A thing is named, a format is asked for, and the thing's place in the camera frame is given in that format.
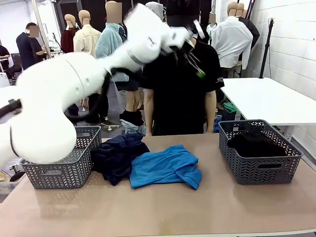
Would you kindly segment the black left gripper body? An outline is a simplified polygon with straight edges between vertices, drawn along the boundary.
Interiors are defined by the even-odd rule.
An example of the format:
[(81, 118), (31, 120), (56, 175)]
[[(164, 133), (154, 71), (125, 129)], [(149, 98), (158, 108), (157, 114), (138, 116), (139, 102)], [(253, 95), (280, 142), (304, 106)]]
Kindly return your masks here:
[(184, 41), (184, 43), (182, 44), (182, 46), (179, 45), (175, 45), (172, 47), (173, 51), (175, 52), (181, 52), (183, 54), (189, 54), (193, 51), (193, 49), (195, 48), (195, 45), (192, 43), (192, 41), (186, 40)]

